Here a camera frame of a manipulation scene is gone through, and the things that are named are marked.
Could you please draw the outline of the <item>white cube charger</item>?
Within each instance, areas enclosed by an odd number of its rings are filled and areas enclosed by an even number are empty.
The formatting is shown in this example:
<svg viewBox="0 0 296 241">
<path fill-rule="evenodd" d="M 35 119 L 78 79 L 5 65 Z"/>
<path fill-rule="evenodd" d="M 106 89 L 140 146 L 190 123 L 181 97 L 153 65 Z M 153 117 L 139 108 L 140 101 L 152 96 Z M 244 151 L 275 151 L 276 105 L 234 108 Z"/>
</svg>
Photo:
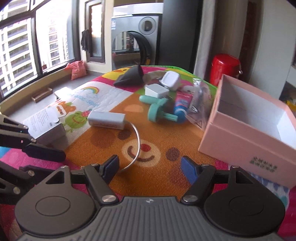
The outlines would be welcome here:
<svg viewBox="0 0 296 241">
<path fill-rule="evenodd" d="M 160 80 L 160 83 L 170 91 L 176 91 L 180 86 L 181 77 L 177 72 L 167 71 Z"/>
</svg>

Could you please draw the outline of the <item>white printed product box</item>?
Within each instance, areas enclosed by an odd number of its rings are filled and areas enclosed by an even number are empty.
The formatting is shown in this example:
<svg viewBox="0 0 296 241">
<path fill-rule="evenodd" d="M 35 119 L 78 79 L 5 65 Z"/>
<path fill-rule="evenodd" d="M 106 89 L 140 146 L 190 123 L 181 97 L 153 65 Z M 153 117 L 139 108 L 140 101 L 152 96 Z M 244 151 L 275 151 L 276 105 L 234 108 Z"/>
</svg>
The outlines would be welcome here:
<svg viewBox="0 0 296 241">
<path fill-rule="evenodd" d="M 41 145 L 49 145 L 66 135 L 55 108 L 48 106 L 22 121 L 28 133 Z"/>
</svg>

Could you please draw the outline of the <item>white flat card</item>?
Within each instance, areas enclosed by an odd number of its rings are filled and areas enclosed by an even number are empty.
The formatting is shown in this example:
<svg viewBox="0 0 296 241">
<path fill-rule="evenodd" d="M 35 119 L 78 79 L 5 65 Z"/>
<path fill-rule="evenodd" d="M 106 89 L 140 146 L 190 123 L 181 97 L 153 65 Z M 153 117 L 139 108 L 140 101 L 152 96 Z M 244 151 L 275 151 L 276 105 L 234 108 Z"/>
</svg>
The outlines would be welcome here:
<svg viewBox="0 0 296 241">
<path fill-rule="evenodd" d="M 57 99 L 63 98 L 63 97 L 67 97 L 72 93 L 72 89 L 70 89 L 69 87 L 63 87 L 59 90 L 56 90 L 54 92 L 54 95 L 56 96 Z"/>
</svg>

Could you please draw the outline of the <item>pink cardboard box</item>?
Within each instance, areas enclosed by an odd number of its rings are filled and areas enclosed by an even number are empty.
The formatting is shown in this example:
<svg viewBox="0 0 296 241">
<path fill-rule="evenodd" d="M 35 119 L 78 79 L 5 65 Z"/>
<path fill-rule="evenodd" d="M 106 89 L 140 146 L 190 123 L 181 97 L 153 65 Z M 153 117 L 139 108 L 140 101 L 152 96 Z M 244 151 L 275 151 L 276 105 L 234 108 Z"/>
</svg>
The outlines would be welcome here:
<svg viewBox="0 0 296 241">
<path fill-rule="evenodd" d="M 260 89 L 223 75 L 199 152 L 295 187 L 295 116 Z"/>
</svg>

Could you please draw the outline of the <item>colourful cartoon play mat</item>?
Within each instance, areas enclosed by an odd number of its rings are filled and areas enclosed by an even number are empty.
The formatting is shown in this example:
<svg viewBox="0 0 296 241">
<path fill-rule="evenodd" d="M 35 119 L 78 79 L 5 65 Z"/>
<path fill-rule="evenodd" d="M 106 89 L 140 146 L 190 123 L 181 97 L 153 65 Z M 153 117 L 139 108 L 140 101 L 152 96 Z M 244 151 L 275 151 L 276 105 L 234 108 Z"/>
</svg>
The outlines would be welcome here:
<svg viewBox="0 0 296 241">
<path fill-rule="evenodd" d="M 117 174 L 111 188 L 119 196 L 181 197 L 189 182 L 181 172 L 181 158 L 227 170 L 229 165 L 198 151 L 203 132 L 189 122 L 175 123 L 147 119 L 149 105 L 140 102 L 142 88 L 116 88 L 114 80 L 122 70 L 107 73 L 62 94 L 51 107 L 61 115 L 65 135 L 52 147 L 66 153 L 65 165 L 79 169 L 119 156 L 127 170 Z M 88 124 L 92 110 L 124 113 L 133 123 L 123 130 L 97 128 Z"/>
</svg>

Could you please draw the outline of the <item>clear plastic bag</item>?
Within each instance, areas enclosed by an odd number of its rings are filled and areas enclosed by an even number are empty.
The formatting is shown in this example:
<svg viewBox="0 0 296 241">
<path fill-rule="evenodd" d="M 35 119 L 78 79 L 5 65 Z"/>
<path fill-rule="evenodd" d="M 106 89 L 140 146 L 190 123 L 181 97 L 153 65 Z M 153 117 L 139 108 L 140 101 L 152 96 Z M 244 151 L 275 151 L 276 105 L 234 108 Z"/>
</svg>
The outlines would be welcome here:
<svg viewBox="0 0 296 241">
<path fill-rule="evenodd" d="M 205 130 L 213 105 L 209 86 L 199 78 L 193 78 L 193 97 L 187 109 L 186 119 L 193 125 Z"/>
</svg>

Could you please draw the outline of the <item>teal plastic plunger toy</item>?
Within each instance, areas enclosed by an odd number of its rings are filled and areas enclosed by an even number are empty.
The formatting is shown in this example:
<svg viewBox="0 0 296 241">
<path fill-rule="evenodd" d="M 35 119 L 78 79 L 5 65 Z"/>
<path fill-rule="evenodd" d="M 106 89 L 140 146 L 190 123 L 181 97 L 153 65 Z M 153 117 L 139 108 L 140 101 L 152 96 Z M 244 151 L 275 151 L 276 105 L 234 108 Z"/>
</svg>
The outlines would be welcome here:
<svg viewBox="0 0 296 241">
<path fill-rule="evenodd" d="M 147 113 L 147 119 L 152 122 L 158 122 L 162 119 L 168 120 L 168 121 L 173 121 L 177 122 L 178 121 L 178 116 L 167 113 L 164 111 L 164 108 L 167 106 L 169 103 L 169 100 L 167 98 L 156 98 L 152 96 L 147 96 L 147 95 L 141 95 L 139 97 L 139 101 L 145 104 L 149 104 L 149 110 Z"/>
</svg>

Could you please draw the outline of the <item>blue red tube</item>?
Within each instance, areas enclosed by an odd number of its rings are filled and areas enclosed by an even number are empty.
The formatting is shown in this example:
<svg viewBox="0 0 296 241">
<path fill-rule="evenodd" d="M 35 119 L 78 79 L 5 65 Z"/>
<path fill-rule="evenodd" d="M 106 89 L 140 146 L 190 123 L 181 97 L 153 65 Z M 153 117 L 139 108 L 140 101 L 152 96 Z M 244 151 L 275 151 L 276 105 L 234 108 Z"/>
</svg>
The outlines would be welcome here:
<svg viewBox="0 0 296 241">
<path fill-rule="evenodd" d="M 174 115 L 178 117 L 177 123 L 185 122 L 192 97 L 191 94 L 177 92 L 174 106 Z"/>
</svg>

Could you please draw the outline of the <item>pink patterned bag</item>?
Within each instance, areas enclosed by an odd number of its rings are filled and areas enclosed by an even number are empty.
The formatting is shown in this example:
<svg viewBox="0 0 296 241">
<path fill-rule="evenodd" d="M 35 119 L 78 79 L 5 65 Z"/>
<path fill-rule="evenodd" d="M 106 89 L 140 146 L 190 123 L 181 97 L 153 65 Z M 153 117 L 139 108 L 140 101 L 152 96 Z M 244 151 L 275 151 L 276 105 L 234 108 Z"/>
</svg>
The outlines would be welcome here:
<svg viewBox="0 0 296 241">
<path fill-rule="evenodd" d="M 87 75 L 85 63 L 82 60 L 68 63 L 65 69 L 71 70 L 71 80 L 75 80 L 77 78 L 84 77 Z"/>
</svg>

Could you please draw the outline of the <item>white rectangular power adapter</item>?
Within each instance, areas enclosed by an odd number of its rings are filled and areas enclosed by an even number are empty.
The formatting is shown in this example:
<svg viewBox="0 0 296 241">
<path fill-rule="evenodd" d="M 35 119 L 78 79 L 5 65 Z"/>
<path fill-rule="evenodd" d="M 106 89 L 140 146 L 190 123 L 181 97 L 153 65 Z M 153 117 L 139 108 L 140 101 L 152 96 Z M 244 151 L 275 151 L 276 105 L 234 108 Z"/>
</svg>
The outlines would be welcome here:
<svg viewBox="0 0 296 241">
<path fill-rule="evenodd" d="M 170 92 L 167 88 L 157 83 L 146 85 L 144 89 L 146 96 L 151 96 L 155 98 L 166 97 Z"/>
</svg>

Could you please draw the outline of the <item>dark grey folded cloth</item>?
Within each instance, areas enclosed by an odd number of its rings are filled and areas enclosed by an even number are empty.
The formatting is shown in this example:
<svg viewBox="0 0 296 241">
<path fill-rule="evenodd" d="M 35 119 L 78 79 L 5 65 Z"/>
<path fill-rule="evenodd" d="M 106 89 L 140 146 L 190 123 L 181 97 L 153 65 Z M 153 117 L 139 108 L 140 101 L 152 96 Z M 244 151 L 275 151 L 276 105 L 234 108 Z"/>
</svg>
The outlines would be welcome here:
<svg viewBox="0 0 296 241">
<path fill-rule="evenodd" d="M 115 87 L 132 87 L 144 84 L 144 72 L 140 65 L 129 68 L 123 75 L 120 75 L 114 82 Z"/>
</svg>

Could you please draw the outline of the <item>red cylindrical canister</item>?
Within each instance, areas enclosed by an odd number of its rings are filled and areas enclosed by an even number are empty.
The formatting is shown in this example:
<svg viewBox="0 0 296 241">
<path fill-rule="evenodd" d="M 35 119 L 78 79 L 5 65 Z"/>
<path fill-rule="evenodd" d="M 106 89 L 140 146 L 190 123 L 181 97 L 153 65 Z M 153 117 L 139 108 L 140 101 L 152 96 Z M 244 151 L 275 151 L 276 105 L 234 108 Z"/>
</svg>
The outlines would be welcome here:
<svg viewBox="0 0 296 241">
<path fill-rule="evenodd" d="M 228 54 L 217 54 L 214 56 L 211 65 L 210 83 L 218 86 L 222 75 L 238 78 L 242 73 L 239 59 Z"/>
</svg>

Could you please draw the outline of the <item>black hanging cloth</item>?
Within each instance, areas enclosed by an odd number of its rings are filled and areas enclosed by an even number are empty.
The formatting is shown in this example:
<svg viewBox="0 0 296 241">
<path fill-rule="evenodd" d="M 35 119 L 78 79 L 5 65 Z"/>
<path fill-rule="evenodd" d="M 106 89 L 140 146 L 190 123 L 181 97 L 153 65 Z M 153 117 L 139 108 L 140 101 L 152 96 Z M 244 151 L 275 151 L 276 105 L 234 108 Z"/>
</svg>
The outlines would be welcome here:
<svg viewBox="0 0 296 241">
<path fill-rule="evenodd" d="M 90 53 L 90 51 L 91 51 L 91 35 L 90 35 L 90 32 L 88 29 L 86 29 L 82 32 L 81 47 L 82 47 L 82 50 L 86 51 L 87 53 Z"/>
</svg>

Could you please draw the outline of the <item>grey washing machine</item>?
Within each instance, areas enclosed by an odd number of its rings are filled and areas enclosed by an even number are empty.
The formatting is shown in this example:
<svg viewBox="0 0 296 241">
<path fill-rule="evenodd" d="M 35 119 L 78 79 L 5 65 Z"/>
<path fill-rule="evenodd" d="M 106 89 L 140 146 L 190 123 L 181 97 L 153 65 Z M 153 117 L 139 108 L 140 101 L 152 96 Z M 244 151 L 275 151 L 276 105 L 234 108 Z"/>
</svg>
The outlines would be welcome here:
<svg viewBox="0 0 296 241">
<path fill-rule="evenodd" d="M 157 65 L 163 3 L 115 6 L 111 18 L 112 69 Z"/>
</svg>

